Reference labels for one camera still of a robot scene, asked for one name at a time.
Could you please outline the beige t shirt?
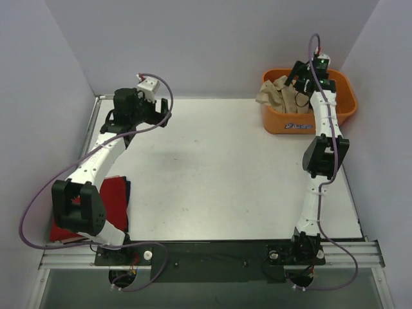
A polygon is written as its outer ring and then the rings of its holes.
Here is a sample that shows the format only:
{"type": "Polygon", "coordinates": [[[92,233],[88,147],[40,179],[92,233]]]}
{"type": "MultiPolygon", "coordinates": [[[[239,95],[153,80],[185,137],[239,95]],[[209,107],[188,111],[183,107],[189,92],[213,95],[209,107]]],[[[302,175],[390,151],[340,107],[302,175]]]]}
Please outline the beige t shirt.
{"type": "Polygon", "coordinates": [[[271,107],[279,113],[309,114],[310,99],[307,95],[299,93],[295,88],[293,80],[289,86],[285,85],[286,75],[275,81],[266,80],[262,84],[255,101],[258,104],[271,107]]]}

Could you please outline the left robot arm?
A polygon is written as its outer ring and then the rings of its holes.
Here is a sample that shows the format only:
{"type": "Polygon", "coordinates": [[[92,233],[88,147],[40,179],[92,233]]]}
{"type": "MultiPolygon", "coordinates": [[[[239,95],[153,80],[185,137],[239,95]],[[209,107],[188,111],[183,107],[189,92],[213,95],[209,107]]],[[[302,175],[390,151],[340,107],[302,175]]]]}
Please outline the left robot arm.
{"type": "Polygon", "coordinates": [[[170,110],[164,98],[160,111],[156,110],[158,87],[158,82],[148,82],[116,90],[113,109],[106,115],[91,156],[51,187],[56,226],[111,247],[109,257],[118,265],[129,263],[133,250],[124,244],[126,233],[108,220],[100,188],[115,160],[129,147],[137,126],[166,126],[170,110]]]}

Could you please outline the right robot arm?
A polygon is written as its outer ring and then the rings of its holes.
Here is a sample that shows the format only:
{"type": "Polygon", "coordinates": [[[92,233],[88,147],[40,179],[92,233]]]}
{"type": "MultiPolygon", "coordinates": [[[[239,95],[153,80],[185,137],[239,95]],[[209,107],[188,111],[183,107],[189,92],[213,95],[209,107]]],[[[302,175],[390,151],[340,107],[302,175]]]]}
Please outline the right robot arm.
{"type": "Polygon", "coordinates": [[[287,248],[290,261],[303,265],[323,260],[321,255],[321,204],[328,185],[337,176],[350,142],[342,137],[336,112],[337,90],[329,79],[330,58],[314,56],[308,63],[296,62],[290,78],[294,88],[310,99],[315,118],[315,137],[303,155],[303,170],[308,173],[301,217],[295,227],[292,244],[287,248]]]}

